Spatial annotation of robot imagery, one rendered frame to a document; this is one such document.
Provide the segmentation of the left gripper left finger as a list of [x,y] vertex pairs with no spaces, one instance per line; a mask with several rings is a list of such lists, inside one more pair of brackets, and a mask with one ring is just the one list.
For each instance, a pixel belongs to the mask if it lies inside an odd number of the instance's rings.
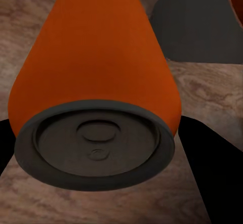
[[0,121],[0,175],[8,165],[14,154],[16,137],[11,128],[9,119]]

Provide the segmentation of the trash can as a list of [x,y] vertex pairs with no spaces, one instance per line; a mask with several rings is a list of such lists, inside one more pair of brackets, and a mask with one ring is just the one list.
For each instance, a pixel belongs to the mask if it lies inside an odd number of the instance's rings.
[[243,64],[243,25],[231,0],[158,0],[150,25],[172,61]]

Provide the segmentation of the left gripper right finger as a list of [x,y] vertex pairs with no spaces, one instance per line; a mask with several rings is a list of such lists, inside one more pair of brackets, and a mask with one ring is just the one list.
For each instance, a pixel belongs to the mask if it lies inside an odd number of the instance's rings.
[[212,224],[243,224],[243,152],[181,116],[178,135]]

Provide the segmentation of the can of soda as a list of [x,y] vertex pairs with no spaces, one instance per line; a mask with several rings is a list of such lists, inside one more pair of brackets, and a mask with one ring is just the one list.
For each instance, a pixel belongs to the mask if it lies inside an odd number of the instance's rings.
[[231,0],[239,21],[243,25],[243,0]]
[[181,113],[140,0],[56,0],[8,101],[19,166],[79,192],[130,188],[161,173]]

